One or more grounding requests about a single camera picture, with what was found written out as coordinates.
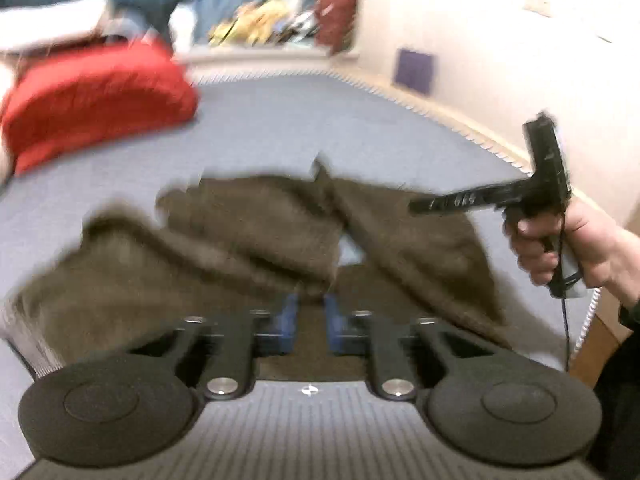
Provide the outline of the person's right hand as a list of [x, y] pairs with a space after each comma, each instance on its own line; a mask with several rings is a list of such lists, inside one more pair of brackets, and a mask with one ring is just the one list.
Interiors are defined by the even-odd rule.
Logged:
[[548, 284], [559, 265], [558, 254], [544, 248], [542, 240], [562, 233], [588, 287], [605, 288], [626, 308], [638, 304], [639, 237], [602, 210], [574, 198], [562, 216], [545, 211], [518, 222], [506, 221], [503, 231], [518, 265], [534, 284]]

